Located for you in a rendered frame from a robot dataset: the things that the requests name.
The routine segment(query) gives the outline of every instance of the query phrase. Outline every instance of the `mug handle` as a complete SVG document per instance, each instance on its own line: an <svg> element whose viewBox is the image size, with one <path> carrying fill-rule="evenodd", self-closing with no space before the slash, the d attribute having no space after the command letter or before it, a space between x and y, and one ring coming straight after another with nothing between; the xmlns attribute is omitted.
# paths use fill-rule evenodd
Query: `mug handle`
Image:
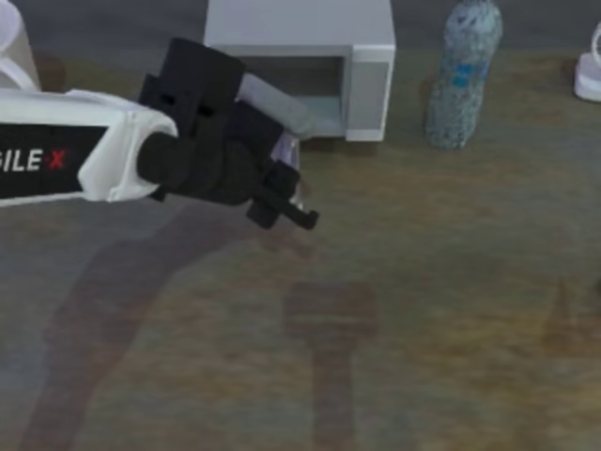
<svg viewBox="0 0 601 451"><path fill-rule="evenodd" d="M21 66L10 58L0 58L0 72L4 73L20 89L24 91L38 91L38 86Z"/></svg>

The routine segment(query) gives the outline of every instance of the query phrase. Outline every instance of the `black object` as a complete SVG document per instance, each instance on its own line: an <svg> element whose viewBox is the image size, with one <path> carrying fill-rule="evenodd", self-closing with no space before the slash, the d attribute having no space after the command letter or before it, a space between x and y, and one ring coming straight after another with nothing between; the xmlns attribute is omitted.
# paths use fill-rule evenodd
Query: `black object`
<svg viewBox="0 0 601 451"><path fill-rule="evenodd" d="M139 102L171 117L179 137L151 135L137 161L138 174L168 194L225 205L252 205L248 217L271 228L280 214L306 229L318 214L289 202L300 180L271 158L282 125L236 101L246 68L238 59L186 39L173 39L159 77L148 75Z"/></svg>
<svg viewBox="0 0 601 451"><path fill-rule="evenodd" d="M0 199L81 193L77 175L106 130L0 124Z"/></svg>

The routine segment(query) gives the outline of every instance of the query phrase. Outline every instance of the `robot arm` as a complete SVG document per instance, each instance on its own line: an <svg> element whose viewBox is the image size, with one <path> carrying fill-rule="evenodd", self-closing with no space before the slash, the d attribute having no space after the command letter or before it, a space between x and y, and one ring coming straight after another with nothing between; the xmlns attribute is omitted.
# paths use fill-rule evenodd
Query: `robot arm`
<svg viewBox="0 0 601 451"><path fill-rule="evenodd" d="M138 102L97 92L0 90L0 207L169 194L252 203L270 228L280 214L306 229L317 213L290 202L299 173L272 158L287 133L310 136L300 104L203 45L174 39Z"/></svg>

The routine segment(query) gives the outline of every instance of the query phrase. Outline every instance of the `clear bottle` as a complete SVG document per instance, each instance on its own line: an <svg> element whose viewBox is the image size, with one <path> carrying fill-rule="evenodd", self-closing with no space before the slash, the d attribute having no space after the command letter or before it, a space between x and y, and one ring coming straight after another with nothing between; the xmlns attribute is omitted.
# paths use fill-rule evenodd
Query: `clear bottle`
<svg viewBox="0 0 601 451"><path fill-rule="evenodd" d="M491 0L463 0L451 12L426 112L425 136L432 146L460 149L473 135L501 37L501 12Z"/></svg>

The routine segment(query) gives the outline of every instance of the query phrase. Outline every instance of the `drawer opening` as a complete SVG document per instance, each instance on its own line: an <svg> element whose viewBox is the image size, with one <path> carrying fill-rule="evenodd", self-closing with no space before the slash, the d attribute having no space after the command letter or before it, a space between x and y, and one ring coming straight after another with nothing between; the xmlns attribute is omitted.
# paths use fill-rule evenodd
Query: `drawer opening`
<svg viewBox="0 0 601 451"><path fill-rule="evenodd" d="M320 136L345 134L343 57L247 56L240 60L249 72L314 111Z"/></svg>

